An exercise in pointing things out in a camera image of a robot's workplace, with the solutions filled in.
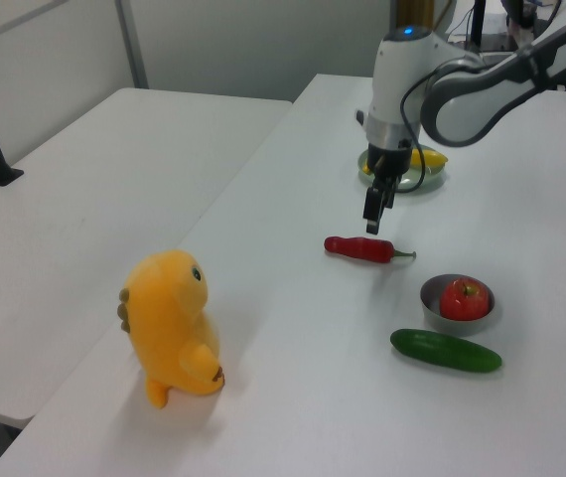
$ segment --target red chili pepper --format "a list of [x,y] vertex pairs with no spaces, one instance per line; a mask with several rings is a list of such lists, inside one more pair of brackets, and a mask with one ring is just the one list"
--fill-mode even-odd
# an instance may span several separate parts
[[378,240],[377,238],[327,237],[325,239],[325,250],[377,263],[389,263],[395,256],[412,256],[415,258],[415,251],[404,253],[396,250],[390,241]]

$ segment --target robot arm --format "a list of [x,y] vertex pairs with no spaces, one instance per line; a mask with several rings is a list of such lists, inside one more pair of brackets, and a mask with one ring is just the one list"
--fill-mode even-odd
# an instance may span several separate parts
[[384,208],[392,207],[420,122],[435,141],[467,146],[513,108],[565,77],[566,1],[541,37],[490,69],[426,29],[408,27],[385,37],[364,121],[367,165],[375,176],[364,205],[367,231],[377,234]]

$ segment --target white tabletop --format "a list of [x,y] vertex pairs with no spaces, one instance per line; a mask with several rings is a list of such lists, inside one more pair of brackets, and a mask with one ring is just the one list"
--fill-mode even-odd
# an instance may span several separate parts
[[180,242],[290,104],[123,89],[0,188],[0,421],[23,426],[112,323],[146,254]]
[[[153,408],[113,313],[0,477],[566,475],[566,93],[439,147],[444,184],[381,224],[417,259],[377,265],[323,251],[363,235],[354,109],[370,85],[316,77],[180,244],[207,274],[220,394]],[[471,337],[502,355],[495,373],[391,349],[392,331],[428,328],[420,286],[448,272],[495,293],[500,319]]]

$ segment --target black cable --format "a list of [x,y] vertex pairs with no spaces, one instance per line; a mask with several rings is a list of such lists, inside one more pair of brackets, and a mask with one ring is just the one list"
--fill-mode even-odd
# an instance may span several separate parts
[[409,97],[409,94],[411,94],[424,81],[429,80],[429,78],[435,75],[437,72],[438,69],[436,68],[427,76],[420,79],[416,84],[414,84],[412,87],[409,88],[408,91],[404,93],[404,95],[402,96],[402,100],[400,101],[400,115],[402,116],[402,121],[404,122],[404,126],[406,127],[407,131],[409,131],[411,140],[413,141],[415,147],[418,149],[418,152],[420,153],[420,165],[422,166],[422,171],[420,172],[420,178],[418,179],[418,182],[414,186],[411,186],[408,189],[402,189],[401,191],[396,189],[395,192],[399,194],[408,194],[409,192],[413,192],[416,189],[418,189],[424,182],[424,176],[426,175],[426,162],[424,161],[424,152],[422,151],[422,146],[420,145],[420,141],[418,141],[415,131],[411,127],[411,124],[409,124],[409,119],[406,117],[406,112],[404,112],[404,103],[406,102],[407,97]]
[[[440,65],[438,68],[436,68],[435,70],[433,70],[431,73],[429,73],[428,75],[426,75],[424,78],[419,79],[412,87],[409,88],[408,91],[406,91],[404,93],[404,95],[402,96],[402,100],[400,101],[400,115],[402,116],[402,121],[404,122],[404,126],[406,127],[407,131],[409,132],[409,135],[411,136],[411,140],[413,141],[413,143],[415,144],[415,147],[417,148],[418,152],[420,153],[420,165],[422,166],[422,171],[420,172],[420,178],[418,179],[418,182],[412,186],[409,187],[408,189],[403,189],[403,190],[396,190],[396,193],[398,194],[407,194],[409,192],[413,192],[415,190],[417,190],[422,183],[424,182],[424,176],[426,175],[426,162],[424,160],[424,152],[422,151],[422,146],[420,145],[420,141],[418,140],[415,131],[413,130],[413,128],[411,127],[411,124],[409,123],[409,119],[406,117],[406,112],[404,112],[404,103],[406,102],[406,99],[409,97],[409,95],[423,82],[428,81],[431,77],[433,77],[434,75],[436,75],[441,68],[443,68],[446,63],[443,63],[442,65]],[[476,68],[467,68],[467,67],[457,67],[451,71],[449,71],[448,73],[445,74],[446,75],[450,75],[452,73],[458,73],[458,72],[469,72],[469,73],[480,73],[484,70],[487,70],[489,67],[488,66],[483,66],[483,67],[476,67]]]
[[473,18],[473,9],[471,9],[471,11],[469,12],[471,15],[469,15],[469,19],[466,21],[466,35],[464,36],[464,41],[466,42],[466,45],[469,43],[469,27],[471,25],[471,19]]
[[466,20],[466,17],[468,17],[468,16],[471,14],[471,12],[473,12],[474,9],[475,9],[475,7],[471,8],[471,10],[469,10],[468,12],[466,12],[466,15],[464,15],[464,17],[462,18],[462,20],[460,20],[460,23],[458,23],[458,24],[456,25],[456,27],[455,27],[453,30],[451,30],[451,31],[449,32],[449,37],[450,37],[451,35],[453,35],[453,32],[455,32],[458,28],[460,28],[460,27],[462,26],[462,24],[464,23],[464,20]]
[[559,13],[560,6],[561,6],[561,0],[557,0],[557,3],[555,3],[554,7],[552,8],[552,14],[550,15],[550,18],[548,18],[548,24],[546,25],[545,28],[548,28],[552,24],[552,20],[554,20],[554,17],[556,17],[557,13]]

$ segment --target plush toy arm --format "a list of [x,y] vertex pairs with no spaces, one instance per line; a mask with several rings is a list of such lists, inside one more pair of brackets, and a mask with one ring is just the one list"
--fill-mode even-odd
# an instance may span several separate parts
[[198,340],[190,340],[182,348],[180,365],[187,373],[205,382],[216,381],[221,369],[212,350]]

